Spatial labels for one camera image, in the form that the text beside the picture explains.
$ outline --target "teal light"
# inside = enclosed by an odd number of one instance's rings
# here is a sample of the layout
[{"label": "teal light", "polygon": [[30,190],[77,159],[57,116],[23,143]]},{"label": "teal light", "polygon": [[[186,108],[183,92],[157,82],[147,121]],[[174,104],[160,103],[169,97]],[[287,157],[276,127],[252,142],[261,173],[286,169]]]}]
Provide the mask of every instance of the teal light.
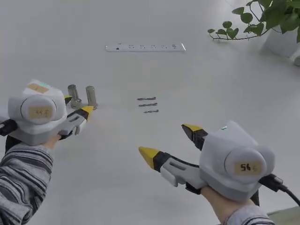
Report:
[{"label": "teal light", "polygon": [[46,84],[46,83],[43,83],[43,82],[41,82],[41,83],[40,83],[40,85],[41,85],[41,86],[45,86],[45,87],[47,87],[47,86],[48,86],[48,84]]}]

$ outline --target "green leaf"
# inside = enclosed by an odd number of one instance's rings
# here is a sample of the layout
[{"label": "green leaf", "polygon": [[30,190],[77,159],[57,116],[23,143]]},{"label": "green leaf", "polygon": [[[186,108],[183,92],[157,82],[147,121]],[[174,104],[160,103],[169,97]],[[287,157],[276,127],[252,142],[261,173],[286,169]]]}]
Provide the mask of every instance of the green leaf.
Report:
[{"label": "green leaf", "polygon": [[252,32],[252,29],[254,28],[254,27],[256,27],[256,25],[253,25],[253,24],[251,24],[251,25],[249,25],[245,30],[244,30],[244,33],[251,33]]},{"label": "green leaf", "polygon": [[223,23],[223,27],[226,28],[226,29],[231,28],[232,25],[233,25],[233,23],[230,22],[230,21],[225,21]]},{"label": "green leaf", "polygon": [[234,39],[237,36],[238,32],[239,32],[239,28],[236,28],[234,30],[231,28],[227,29],[227,34],[231,39]]},{"label": "green leaf", "polygon": [[300,26],[298,27],[297,43],[300,42]]},{"label": "green leaf", "polygon": [[263,27],[264,27],[263,23],[259,23],[258,25],[251,24],[244,30],[244,33],[252,32],[252,33],[256,34],[257,36],[261,36],[261,34],[263,32]]},{"label": "green leaf", "polygon": [[258,3],[261,4],[264,8],[267,8],[270,6],[272,0],[258,0]]},{"label": "green leaf", "polygon": [[284,31],[292,31],[300,25],[300,19],[297,13],[286,15],[284,20],[280,23],[280,27]]},{"label": "green leaf", "polygon": [[253,1],[250,1],[246,4],[246,6],[251,6],[251,4],[253,3]]},{"label": "green leaf", "polygon": [[300,8],[300,1],[289,1],[287,2],[287,6],[291,6],[293,8]]},{"label": "green leaf", "polygon": [[244,23],[250,23],[253,20],[253,16],[251,13],[243,13],[242,15],[240,15],[240,19],[244,22]]},{"label": "green leaf", "polygon": [[214,29],[209,29],[207,32],[209,32],[211,34],[211,33],[215,32],[215,31],[216,30],[214,30]]},{"label": "green leaf", "polygon": [[263,32],[263,27],[264,27],[264,24],[260,23],[255,28],[253,28],[252,32],[255,33],[257,36],[261,36],[261,34]]},{"label": "green leaf", "polygon": [[240,7],[240,8],[236,8],[232,11],[233,14],[237,14],[237,15],[242,15],[244,13],[245,8],[244,7]]},{"label": "green leaf", "polygon": [[286,0],[273,1],[272,5],[265,9],[260,22],[266,22],[266,29],[269,30],[278,26],[285,17]]},{"label": "green leaf", "polygon": [[222,34],[222,35],[227,35],[226,31],[224,29],[218,29],[216,34]]}]

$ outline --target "wrist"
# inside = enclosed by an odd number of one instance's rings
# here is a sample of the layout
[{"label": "wrist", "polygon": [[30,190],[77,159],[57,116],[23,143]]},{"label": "wrist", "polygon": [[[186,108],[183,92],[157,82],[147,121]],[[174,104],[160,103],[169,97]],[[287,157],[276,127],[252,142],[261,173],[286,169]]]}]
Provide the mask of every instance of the wrist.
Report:
[{"label": "wrist", "polygon": [[230,199],[227,199],[216,192],[211,187],[204,187],[201,189],[201,194],[207,199],[211,204],[216,216],[218,217],[221,223],[229,218],[235,211],[246,206],[254,205],[254,203],[249,199],[245,202],[236,202]]}]

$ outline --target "white pot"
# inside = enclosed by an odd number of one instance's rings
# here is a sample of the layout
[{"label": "white pot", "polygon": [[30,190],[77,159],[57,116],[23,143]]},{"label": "white pot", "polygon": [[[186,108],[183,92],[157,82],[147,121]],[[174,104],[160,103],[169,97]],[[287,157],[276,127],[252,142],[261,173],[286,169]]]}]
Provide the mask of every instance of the white pot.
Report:
[{"label": "white pot", "polygon": [[[280,27],[274,28],[277,31],[281,31]],[[299,49],[300,44],[297,44],[297,29],[288,31],[285,34],[278,33],[274,30],[270,30],[269,36],[265,42],[265,46],[273,53],[283,56],[291,57]]]}]

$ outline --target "sticker label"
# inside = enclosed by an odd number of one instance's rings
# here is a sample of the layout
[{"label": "sticker label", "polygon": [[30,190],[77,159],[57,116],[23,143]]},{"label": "sticker label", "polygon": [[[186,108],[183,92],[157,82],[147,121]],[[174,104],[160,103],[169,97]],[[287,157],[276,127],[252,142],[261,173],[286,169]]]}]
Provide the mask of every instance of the sticker label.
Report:
[{"label": "sticker label", "polygon": [[262,172],[261,162],[237,162],[234,165],[234,172],[236,175],[260,175]]},{"label": "sticker label", "polygon": [[49,119],[52,117],[51,106],[29,106],[28,115],[30,119]]},{"label": "sticker label", "polygon": [[45,92],[47,92],[49,89],[47,89],[46,87],[42,87],[36,83],[31,83],[27,86],[27,88],[31,89],[31,90],[35,90],[41,94],[44,94]]}]

